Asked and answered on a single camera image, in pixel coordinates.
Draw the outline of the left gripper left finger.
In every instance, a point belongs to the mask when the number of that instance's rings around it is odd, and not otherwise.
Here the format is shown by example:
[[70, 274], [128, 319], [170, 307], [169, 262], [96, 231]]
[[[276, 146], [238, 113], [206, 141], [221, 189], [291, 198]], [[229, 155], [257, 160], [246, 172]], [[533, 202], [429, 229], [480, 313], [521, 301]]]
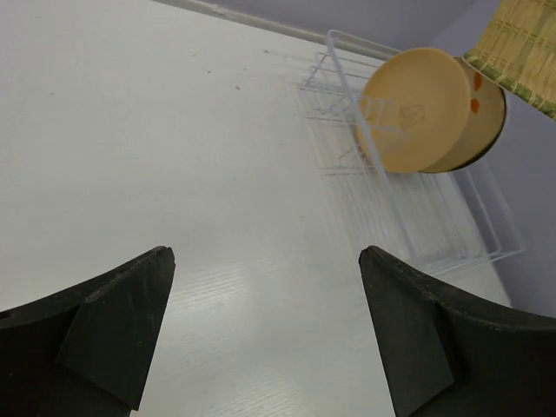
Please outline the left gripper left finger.
[[3, 416], [129, 416], [175, 274], [171, 248], [1, 313]]

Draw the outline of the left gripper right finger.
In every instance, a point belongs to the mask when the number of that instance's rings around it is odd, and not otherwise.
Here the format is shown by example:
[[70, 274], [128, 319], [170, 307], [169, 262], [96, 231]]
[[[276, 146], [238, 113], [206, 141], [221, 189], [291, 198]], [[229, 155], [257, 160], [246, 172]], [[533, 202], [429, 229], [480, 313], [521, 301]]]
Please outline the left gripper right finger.
[[359, 258], [397, 416], [553, 416], [555, 320], [426, 275], [383, 249]]

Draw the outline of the peach round plate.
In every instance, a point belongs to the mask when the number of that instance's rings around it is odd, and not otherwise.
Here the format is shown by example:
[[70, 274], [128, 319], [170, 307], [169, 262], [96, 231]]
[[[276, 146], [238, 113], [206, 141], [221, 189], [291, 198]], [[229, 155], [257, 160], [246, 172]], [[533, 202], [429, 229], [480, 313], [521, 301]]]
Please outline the peach round plate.
[[406, 50], [367, 81], [356, 138], [367, 158], [377, 152], [387, 172], [422, 172], [455, 147], [470, 100], [469, 81], [453, 56], [436, 48]]

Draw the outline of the beige bird-pattern plate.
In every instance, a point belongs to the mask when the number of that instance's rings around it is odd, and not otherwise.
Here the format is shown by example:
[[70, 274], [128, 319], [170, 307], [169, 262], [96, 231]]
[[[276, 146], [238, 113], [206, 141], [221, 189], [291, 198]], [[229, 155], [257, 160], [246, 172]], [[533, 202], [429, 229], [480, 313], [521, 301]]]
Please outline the beige bird-pattern plate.
[[461, 57], [455, 60], [470, 83], [470, 114], [460, 140], [446, 156], [424, 169], [423, 173], [450, 172], [478, 161], [495, 144], [506, 122], [507, 106], [503, 89]]

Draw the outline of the green bamboo-pattern tray plate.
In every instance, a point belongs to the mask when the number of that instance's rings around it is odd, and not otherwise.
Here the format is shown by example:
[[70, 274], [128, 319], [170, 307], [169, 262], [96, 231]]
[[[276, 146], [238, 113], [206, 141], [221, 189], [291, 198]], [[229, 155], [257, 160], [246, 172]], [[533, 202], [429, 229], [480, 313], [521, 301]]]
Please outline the green bamboo-pattern tray plate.
[[540, 113], [555, 118], [553, 0], [502, 0], [463, 60]]

